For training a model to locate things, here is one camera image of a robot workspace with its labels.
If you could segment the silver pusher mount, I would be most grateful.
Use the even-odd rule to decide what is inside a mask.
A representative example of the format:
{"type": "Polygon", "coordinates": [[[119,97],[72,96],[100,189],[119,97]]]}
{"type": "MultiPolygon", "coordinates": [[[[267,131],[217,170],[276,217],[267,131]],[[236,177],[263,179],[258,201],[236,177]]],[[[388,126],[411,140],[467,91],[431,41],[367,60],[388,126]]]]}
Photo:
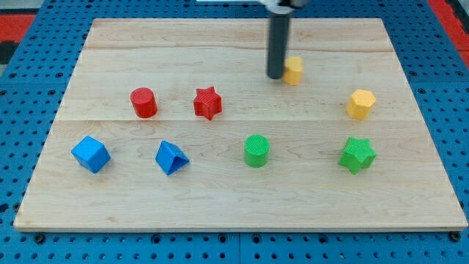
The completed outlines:
{"type": "Polygon", "coordinates": [[[290,14],[294,10],[305,7],[310,0],[257,0],[263,4],[269,12],[275,14],[290,14]]]}

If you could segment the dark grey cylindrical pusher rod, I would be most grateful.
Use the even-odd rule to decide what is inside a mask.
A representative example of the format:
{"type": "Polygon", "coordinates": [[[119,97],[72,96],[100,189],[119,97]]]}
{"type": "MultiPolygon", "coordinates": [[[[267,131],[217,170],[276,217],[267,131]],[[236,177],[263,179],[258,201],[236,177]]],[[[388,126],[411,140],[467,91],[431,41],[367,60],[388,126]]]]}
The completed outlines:
{"type": "Polygon", "coordinates": [[[270,13],[266,74],[271,79],[280,79],[284,74],[284,60],[289,38],[289,14],[270,13]]]}

